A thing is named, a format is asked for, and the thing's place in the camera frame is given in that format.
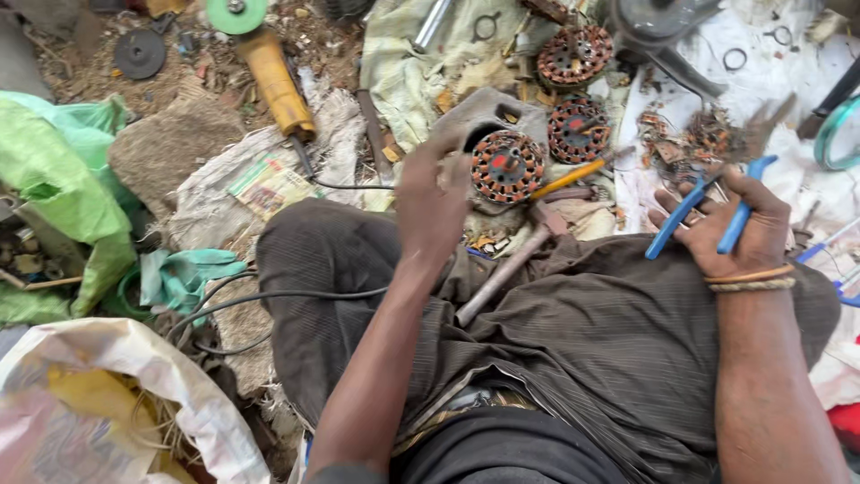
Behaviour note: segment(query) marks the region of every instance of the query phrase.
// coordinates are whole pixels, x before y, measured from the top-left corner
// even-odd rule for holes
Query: bracelet
[[[782,267],[777,267],[771,270],[762,270],[753,272],[744,276],[736,277],[705,277],[704,281],[708,284],[734,284],[736,282],[760,281],[764,279],[773,279],[774,277],[784,276],[795,269],[795,266],[785,263]]]
[[[734,282],[731,284],[711,284],[708,287],[715,293],[736,293],[740,291],[772,291],[795,287],[795,278],[771,279],[769,281]]]

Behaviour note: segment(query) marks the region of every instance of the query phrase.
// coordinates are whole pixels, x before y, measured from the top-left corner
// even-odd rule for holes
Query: person
[[[305,200],[261,236],[263,291],[388,287],[264,302],[275,369],[314,433],[305,481],[689,483],[719,463],[724,482],[849,482],[807,376],[839,317],[830,283],[797,264],[790,289],[703,280],[780,272],[787,204],[728,171],[731,202],[705,199],[655,260],[647,234],[560,237],[460,327],[456,307],[495,263],[459,244],[469,158],[436,183],[456,145],[404,159],[396,223]],[[718,255],[741,198],[750,220]]]

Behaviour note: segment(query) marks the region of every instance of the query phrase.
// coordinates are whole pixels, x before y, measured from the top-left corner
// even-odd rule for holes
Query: hammer head
[[[561,215],[550,209],[550,206],[544,202],[537,201],[529,210],[531,218],[535,223],[546,226],[550,230],[553,237],[568,233],[568,223]]]

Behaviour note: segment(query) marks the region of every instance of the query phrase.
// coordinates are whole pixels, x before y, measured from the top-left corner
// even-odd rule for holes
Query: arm
[[[463,233],[468,158],[436,184],[439,160],[456,138],[431,140],[403,163],[397,192],[402,254],[389,291],[329,396],[310,451],[308,477],[335,463],[387,474],[412,373],[421,313]]]
[[[699,210],[706,217],[688,220],[691,228],[679,228],[675,238],[706,276],[741,276],[783,265],[790,207],[736,171],[723,179],[737,195],[726,205],[705,199]],[[673,198],[666,192],[656,196],[671,211]],[[734,253],[718,255],[717,242],[741,197],[752,215]],[[657,225],[665,219],[656,211],[648,215]],[[849,482],[839,443],[809,382],[791,292],[721,293],[716,305],[716,441],[723,481]]]

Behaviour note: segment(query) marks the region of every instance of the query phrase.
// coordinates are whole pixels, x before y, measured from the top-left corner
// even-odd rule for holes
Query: black grinding disc
[[[165,55],[161,36],[148,28],[139,28],[117,40],[114,62],[126,77],[146,79],[161,70]]]

